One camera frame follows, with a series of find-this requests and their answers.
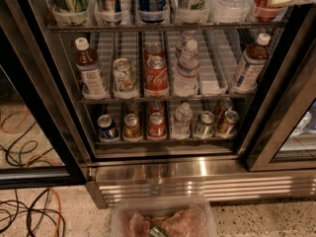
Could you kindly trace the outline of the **right iced tea bottle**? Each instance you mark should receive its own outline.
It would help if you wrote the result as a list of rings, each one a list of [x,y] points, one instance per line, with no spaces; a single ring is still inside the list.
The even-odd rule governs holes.
[[[245,48],[233,76],[236,87],[250,89],[255,85],[268,60],[268,44],[270,40],[271,36],[269,34],[260,33],[256,41]]]

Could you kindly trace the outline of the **iced tea bottle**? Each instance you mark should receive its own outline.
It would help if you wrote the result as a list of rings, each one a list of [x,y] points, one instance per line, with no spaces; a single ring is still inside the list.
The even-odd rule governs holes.
[[[91,48],[86,38],[75,41],[78,50],[76,66],[81,74],[82,81],[91,95],[102,95],[105,90],[105,79],[102,75],[98,52]]]
[[[260,33],[256,41],[245,48],[233,76],[236,87],[250,89],[255,85],[268,60],[268,44],[270,40],[271,36],[269,34]]]

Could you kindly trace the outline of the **front water bottle middle shelf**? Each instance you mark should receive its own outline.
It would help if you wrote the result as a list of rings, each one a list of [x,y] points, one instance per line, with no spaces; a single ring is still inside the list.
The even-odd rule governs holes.
[[[187,41],[181,51],[174,75],[174,90],[178,96],[195,95],[198,91],[198,42],[195,39]]]

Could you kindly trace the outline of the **green silver can bottom shelf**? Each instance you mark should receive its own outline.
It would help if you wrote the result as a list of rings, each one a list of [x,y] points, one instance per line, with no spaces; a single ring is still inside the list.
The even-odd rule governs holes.
[[[195,125],[195,134],[200,136],[212,136],[214,133],[214,114],[203,111],[199,114]]]

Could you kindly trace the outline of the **rear red can bottom shelf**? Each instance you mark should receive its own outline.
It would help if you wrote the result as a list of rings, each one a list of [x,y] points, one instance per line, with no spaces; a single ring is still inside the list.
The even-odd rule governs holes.
[[[162,101],[154,101],[149,103],[148,112],[150,114],[161,113],[163,114],[165,111],[165,106]]]

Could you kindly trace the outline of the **front red can bottom shelf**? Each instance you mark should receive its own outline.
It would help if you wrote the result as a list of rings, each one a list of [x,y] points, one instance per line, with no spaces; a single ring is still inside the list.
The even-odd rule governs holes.
[[[162,113],[153,113],[150,115],[148,134],[156,138],[166,135],[166,123]]]

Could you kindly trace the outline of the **gold can shelf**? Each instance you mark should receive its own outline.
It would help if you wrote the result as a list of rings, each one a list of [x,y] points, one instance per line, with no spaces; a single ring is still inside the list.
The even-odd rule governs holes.
[[[128,114],[124,118],[124,136],[137,138],[141,136],[139,117],[136,114]]]
[[[128,102],[126,104],[126,112],[128,114],[135,114],[138,117],[141,116],[141,106],[139,102]]]

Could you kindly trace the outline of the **front gold can bottom shelf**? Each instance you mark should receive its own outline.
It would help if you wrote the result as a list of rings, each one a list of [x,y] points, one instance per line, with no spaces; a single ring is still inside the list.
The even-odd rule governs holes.
[[[136,114],[128,114],[124,118],[124,136],[137,138],[141,136],[139,117]]]

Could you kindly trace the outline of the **left iced tea bottle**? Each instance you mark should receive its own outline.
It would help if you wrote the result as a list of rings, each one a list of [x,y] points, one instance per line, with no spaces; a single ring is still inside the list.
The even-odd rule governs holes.
[[[75,41],[78,50],[76,66],[81,74],[82,81],[91,95],[102,95],[105,90],[105,79],[102,75],[98,52],[91,48],[86,38]]]

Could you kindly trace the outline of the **open glass fridge door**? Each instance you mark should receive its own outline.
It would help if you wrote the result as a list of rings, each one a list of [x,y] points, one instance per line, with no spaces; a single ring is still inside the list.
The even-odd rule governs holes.
[[[3,189],[83,185],[86,148],[70,97],[77,90],[47,0],[1,0]]]

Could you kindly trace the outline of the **rear right gold can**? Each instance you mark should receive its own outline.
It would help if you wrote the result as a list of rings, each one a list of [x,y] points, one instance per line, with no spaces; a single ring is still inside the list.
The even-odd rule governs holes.
[[[219,121],[226,111],[231,111],[232,109],[233,109],[233,102],[230,98],[219,99],[213,111],[215,120]]]

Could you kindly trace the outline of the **front right gold can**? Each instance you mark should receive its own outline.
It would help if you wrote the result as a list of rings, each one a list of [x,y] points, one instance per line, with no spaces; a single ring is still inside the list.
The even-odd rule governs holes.
[[[236,125],[239,120],[239,114],[235,111],[226,111],[220,119],[217,132],[220,135],[234,135],[236,133]]]

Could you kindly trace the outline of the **white green soda can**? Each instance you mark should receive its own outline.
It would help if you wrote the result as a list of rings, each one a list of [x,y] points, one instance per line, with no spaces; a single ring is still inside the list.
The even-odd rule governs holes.
[[[116,59],[113,69],[116,90],[118,92],[126,93],[135,89],[135,71],[127,58]]]

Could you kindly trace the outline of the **pink cloth in bin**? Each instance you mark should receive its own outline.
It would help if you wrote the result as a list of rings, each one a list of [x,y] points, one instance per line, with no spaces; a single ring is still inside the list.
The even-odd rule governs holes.
[[[170,217],[150,218],[134,212],[123,236],[150,237],[153,226],[162,228],[168,237],[209,237],[206,214],[198,205],[189,205]]]

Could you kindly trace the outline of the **green object in bin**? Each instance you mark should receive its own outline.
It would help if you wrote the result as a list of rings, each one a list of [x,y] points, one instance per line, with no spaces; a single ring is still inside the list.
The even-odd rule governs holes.
[[[150,237],[168,237],[162,228],[153,226],[149,232]]]

